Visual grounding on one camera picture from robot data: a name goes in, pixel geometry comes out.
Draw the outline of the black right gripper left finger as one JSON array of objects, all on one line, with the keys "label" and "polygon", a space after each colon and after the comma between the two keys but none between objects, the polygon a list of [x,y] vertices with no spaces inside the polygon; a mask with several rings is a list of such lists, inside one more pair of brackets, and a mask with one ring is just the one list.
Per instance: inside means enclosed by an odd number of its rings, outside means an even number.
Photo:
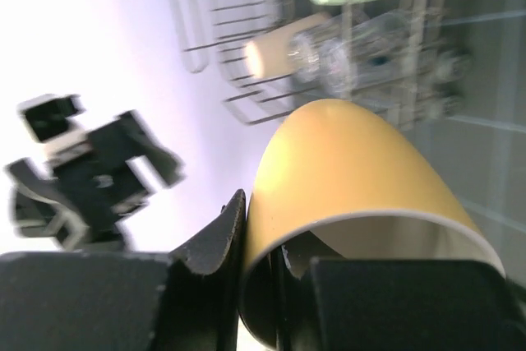
[{"label": "black right gripper left finger", "polygon": [[233,350],[246,196],[170,253],[1,257],[4,350]]}]

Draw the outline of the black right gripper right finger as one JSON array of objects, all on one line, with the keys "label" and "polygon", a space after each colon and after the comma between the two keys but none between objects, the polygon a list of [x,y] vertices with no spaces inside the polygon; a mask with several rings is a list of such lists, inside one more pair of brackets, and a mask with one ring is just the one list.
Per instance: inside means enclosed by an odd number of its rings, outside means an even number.
[{"label": "black right gripper right finger", "polygon": [[492,266],[315,257],[295,279],[270,256],[280,350],[522,350],[525,319]]}]

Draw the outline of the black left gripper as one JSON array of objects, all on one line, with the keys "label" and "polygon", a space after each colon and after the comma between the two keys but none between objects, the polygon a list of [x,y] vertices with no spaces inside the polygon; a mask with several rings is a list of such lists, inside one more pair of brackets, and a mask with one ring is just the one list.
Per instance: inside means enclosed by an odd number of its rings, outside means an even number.
[{"label": "black left gripper", "polygon": [[118,221],[141,210],[153,193],[130,160],[146,158],[166,187],[182,180],[182,161],[133,111],[89,132],[68,125],[69,131],[45,143],[49,178],[28,158],[6,166],[14,182],[16,230],[26,238],[54,238],[65,251],[124,251]]}]

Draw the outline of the yellow mug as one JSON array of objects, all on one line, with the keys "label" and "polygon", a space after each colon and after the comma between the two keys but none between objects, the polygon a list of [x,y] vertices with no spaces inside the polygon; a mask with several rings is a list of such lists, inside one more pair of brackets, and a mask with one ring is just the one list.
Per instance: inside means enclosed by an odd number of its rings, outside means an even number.
[{"label": "yellow mug", "polygon": [[427,160],[381,117],[341,99],[292,112],[271,138],[247,213],[240,315],[276,341],[269,254],[290,244],[301,265],[312,239],[356,259],[501,259]]}]

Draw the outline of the beige cup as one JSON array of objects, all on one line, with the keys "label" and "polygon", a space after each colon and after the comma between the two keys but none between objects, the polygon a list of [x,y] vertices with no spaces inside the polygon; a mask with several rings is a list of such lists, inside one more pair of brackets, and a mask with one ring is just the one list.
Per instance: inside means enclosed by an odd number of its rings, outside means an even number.
[{"label": "beige cup", "polygon": [[318,26],[329,19],[328,13],[319,12],[250,39],[243,48],[248,73],[256,79],[291,74],[294,71],[288,60],[291,38],[296,33]]}]

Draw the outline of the large clear faceted glass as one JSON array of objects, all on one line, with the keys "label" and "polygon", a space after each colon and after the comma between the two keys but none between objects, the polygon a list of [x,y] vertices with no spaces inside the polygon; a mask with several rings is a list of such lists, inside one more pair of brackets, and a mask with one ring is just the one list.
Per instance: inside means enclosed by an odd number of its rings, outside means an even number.
[{"label": "large clear faceted glass", "polygon": [[394,75],[392,56],[410,33],[411,15],[392,10],[351,28],[351,40],[338,33],[321,46],[321,84],[326,92],[341,96],[354,89],[386,81]]}]

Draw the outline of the small clear faceted glass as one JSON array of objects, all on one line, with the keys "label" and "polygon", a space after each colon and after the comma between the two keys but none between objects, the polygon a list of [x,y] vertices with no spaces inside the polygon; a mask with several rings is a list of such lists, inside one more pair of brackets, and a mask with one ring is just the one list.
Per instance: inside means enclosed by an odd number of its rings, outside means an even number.
[{"label": "small clear faceted glass", "polygon": [[320,31],[315,28],[300,31],[290,39],[288,60],[293,65],[295,76],[301,82],[313,82],[320,75],[322,44]]}]

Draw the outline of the black gridded mat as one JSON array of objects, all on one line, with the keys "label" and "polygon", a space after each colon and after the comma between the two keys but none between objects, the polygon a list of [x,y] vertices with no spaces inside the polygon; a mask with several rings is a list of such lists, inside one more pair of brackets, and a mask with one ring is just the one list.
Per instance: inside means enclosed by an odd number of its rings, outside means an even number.
[{"label": "black gridded mat", "polygon": [[408,135],[508,266],[525,258],[525,0],[444,0],[426,34],[471,61],[452,116]]}]

